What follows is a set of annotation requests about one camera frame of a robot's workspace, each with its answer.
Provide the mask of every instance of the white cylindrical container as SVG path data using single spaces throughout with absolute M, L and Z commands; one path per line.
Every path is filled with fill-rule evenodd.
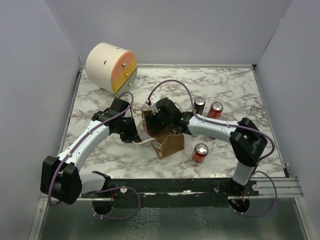
M 120 94 L 128 91 L 137 76 L 137 60 L 132 51 L 102 42 L 86 59 L 86 74 L 100 88 Z

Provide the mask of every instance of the metal frame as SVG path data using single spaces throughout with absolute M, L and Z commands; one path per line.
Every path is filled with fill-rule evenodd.
M 197 68 L 244 68 L 244 69 L 252 69 L 255 81 L 257 83 L 258 86 L 258 90 L 260 91 L 260 86 L 259 83 L 257 81 L 257 77 L 256 77 L 256 73 L 255 70 L 253 68 L 252 65 L 212 65 L 212 64 L 193 64 L 193 65 L 189 65 L 189 64 L 138 64 L 139 68 L 191 68 L 191 69 L 197 69 Z M 72 97 L 72 101 L 70 104 L 70 108 L 68 111 L 68 115 L 67 115 L 67 120 L 66 120 L 66 124 L 64 126 L 64 130 L 63 130 L 63 135 L 62 135 L 62 139 L 61 139 L 61 143 L 60 143 L 60 147 L 59 147 L 59 153 L 63 150 L 63 145 L 65 142 L 65 138 L 66 138 L 66 133 L 68 131 L 68 126 L 69 126 L 69 121 L 70 121 L 70 117 L 72 114 L 72 110 L 73 110 L 73 106 L 76 100 L 76 95 L 77 95 L 77 91 L 78 91 L 78 87 L 79 87 L 79 83 L 80 83 L 80 79 L 82 76 L 82 70 L 85 69 L 85 66 L 80 66 L 79 68 L 79 72 L 78 72 L 78 76 L 77 76 L 77 82 L 75 85 L 75 90 L 74 90 L 74 94 Z M 270 123 L 270 128 L 271 128 L 271 132 L 272 135 L 274 137 L 274 141 L 276 146 L 278 147 L 278 142 L 277 139 L 275 137 L 275 133 L 274 133 L 274 129 L 272 126 L 272 123 L 270 121 L 270 117 L 265 105 L 265 101 L 263 96 L 261 95 L 262 98 L 262 103 L 264 105 L 265 111 L 266 111 L 266 115 L 267 118 L 269 120 Z M 284 163 L 283 158 L 281 153 L 279 152 L 279 156 L 280 156 L 280 160 L 282 162 L 282 166 L 284 169 L 287 169 L 287 165 Z M 256 181 L 258 187 L 259 187 L 259 196 L 250 196 L 250 198 L 255 198 L 255 199 L 259 199 L 259 198 L 274 198 L 275 194 L 274 194 L 274 188 L 273 185 L 271 184 L 270 180 L 267 178 L 252 178 L 252 180 Z M 305 204 L 305 200 L 304 200 L 304 195 L 299 183 L 299 180 L 297 178 L 291 178 L 291 177 L 275 177 L 272 178 L 272 180 L 275 183 L 276 189 L 277 189 L 277 193 L 278 193 L 278 198 L 295 198 L 295 202 L 297 205 L 297 209 L 298 209 L 298 213 L 301 217 L 301 221 L 303 223 L 303 227 L 304 230 L 306 232 L 307 238 L 309 240 L 316 240 L 317 235 L 316 235 L 316 231 L 313 227 L 307 206 Z M 41 194 L 39 197 L 39 203 L 38 203 L 38 208 L 35 214 L 35 218 L 33 221 L 33 225 L 30 231 L 30 235 L 29 235 L 29 240 L 35 240 L 38 239 L 39 235 L 40 235 L 40 230 L 41 230 L 41 226 L 42 226 L 42 222 L 43 219 L 45 217 L 45 213 L 46 213 L 46 207 L 47 207 L 47 197 L 44 194 Z M 92 196 L 92 198 L 83 198 L 83 197 L 79 197 L 77 199 L 77 201 L 110 201 L 110 198 L 96 198 L 94 196 Z

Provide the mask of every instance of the table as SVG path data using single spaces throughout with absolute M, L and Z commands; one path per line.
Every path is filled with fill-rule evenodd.
M 264 133 L 272 136 L 268 117 L 251 67 L 232 68 L 138 68 L 136 80 L 131 87 L 134 95 L 132 112 L 136 124 L 141 119 L 141 110 L 146 109 L 146 98 L 150 91 L 161 81 L 175 79 L 189 88 L 192 98 L 206 99 L 204 114 L 214 101 L 223 103 L 222 120 L 241 120 L 250 118 Z M 169 97 L 178 103 L 183 111 L 191 110 L 191 103 L 185 89 L 175 82 L 163 84 L 155 94 L 161 98 Z M 114 95 L 88 79 L 86 70 L 82 72 L 79 87 L 66 133 L 65 150 L 89 125 L 94 113 L 108 108 Z M 139 134 L 146 139 L 141 128 Z M 203 163 L 191 160 L 196 144 L 205 143 L 209 155 Z M 268 144 L 265 152 L 271 149 Z M 185 149 L 159 160 L 150 143 L 133 145 L 123 143 L 120 137 L 112 134 L 104 140 L 89 156 L 81 168 L 80 174 L 99 171 L 112 178 L 224 178 L 231 177 L 237 165 L 237 159 L 229 143 L 206 136 L 185 136 Z M 284 177 L 279 153 L 261 161 L 258 170 L 272 177 Z

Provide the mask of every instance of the red soda can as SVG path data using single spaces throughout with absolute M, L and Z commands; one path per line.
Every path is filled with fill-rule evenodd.
M 207 117 L 211 119 L 218 119 L 221 116 L 224 106 L 221 102 L 215 101 L 211 104 Z
M 195 145 L 193 153 L 192 153 L 192 160 L 198 164 L 202 163 L 205 160 L 205 157 L 208 155 L 209 149 L 207 145 L 204 143 L 199 143 Z

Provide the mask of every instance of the can top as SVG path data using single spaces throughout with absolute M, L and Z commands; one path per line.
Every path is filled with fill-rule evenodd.
M 204 99 L 203 97 L 201 96 L 197 96 L 195 99 L 194 99 L 194 103 L 197 104 L 197 105 L 205 105 L 206 104 L 206 99 Z
M 212 103 L 211 107 L 216 111 L 222 111 L 224 109 L 224 106 L 219 101 L 215 101 L 214 103 Z
M 195 146 L 195 150 L 198 154 L 207 155 L 209 153 L 209 149 L 207 145 L 204 143 L 199 143 Z

